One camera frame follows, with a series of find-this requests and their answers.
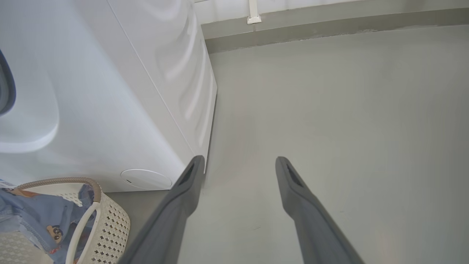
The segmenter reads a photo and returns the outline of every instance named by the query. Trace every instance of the washing machine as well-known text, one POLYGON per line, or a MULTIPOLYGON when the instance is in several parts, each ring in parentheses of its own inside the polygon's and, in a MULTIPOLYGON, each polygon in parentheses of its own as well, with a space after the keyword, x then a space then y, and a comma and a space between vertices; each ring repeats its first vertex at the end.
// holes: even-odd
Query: washing machine
POLYGON ((170 189, 217 85, 190 0, 0 2, 0 179, 170 189))

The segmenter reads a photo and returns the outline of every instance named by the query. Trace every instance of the cartoon print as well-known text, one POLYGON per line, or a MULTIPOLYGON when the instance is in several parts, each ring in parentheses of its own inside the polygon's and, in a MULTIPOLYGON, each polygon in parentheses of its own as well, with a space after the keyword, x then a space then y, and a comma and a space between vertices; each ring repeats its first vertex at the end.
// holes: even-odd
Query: cartoon print
POLYGON ((63 232, 59 225, 48 225, 46 227, 49 234, 54 238, 55 243, 59 244, 62 240, 63 232))
POLYGON ((31 197, 34 197, 34 196, 37 196, 37 195, 40 195, 38 193, 34 193, 34 192, 28 192, 28 191, 24 191, 24 190, 18 190, 18 189, 8 189, 8 188, 3 188, 3 190, 9 194, 13 194, 13 195, 19 195, 19 196, 23 196, 23 197, 26 197, 26 198, 31 198, 31 197))
POLYGON ((59 251, 60 248, 61 246, 58 246, 57 248, 52 249, 51 251, 49 251, 49 254, 54 254, 55 252, 59 251))

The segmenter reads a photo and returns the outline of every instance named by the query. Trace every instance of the gray baseboard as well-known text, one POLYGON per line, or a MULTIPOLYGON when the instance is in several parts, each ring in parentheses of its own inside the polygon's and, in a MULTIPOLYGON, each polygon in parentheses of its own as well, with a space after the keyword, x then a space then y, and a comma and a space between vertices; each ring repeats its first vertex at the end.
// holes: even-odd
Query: gray baseboard
POLYGON ((206 39, 205 43, 208 53, 211 54, 294 40, 463 24, 469 24, 469 8, 365 16, 309 23, 206 39))

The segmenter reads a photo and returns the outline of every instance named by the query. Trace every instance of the clothing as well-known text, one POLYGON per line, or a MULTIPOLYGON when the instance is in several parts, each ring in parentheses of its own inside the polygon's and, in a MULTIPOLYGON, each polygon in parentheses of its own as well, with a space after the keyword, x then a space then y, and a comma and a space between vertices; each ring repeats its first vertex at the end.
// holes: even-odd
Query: clothing
MULTIPOLYGON (((94 198, 89 185, 83 185, 78 196, 81 207, 60 196, 0 189, 0 233, 20 231, 55 263, 65 263, 73 231, 94 198)), ((88 220, 85 237, 94 218, 88 220)))

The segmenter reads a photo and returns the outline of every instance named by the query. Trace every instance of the white pipe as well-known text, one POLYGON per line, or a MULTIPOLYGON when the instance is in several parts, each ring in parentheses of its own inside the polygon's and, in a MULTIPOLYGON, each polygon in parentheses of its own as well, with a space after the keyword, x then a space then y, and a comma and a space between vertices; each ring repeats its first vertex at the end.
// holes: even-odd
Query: white pipe
POLYGON ((257 0, 249 0, 249 17, 248 24, 261 22, 261 17, 257 12, 257 0))
POLYGON ((91 206, 85 211, 82 218, 76 225, 75 231, 73 232, 72 238, 68 245, 67 256, 65 257, 65 264, 73 264, 75 260, 76 247, 78 246, 78 242, 80 241, 80 237, 82 235, 83 229, 85 228, 86 224, 88 223, 88 219, 90 219, 90 216, 93 214, 94 211, 96 211, 96 216, 95 216, 93 228, 91 229, 91 233, 88 236, 88 241, 85 244, 83 253, 80 256, 80 259, 78 260, 79 264, 83 263, 86 250, 90 247, 93 235, 96 232, 96 229, 98 228, 98 220, 99 220, 99 217, 101 216, 101 204, 99 202, 93 202, 93 204, 91 204, 91 206))

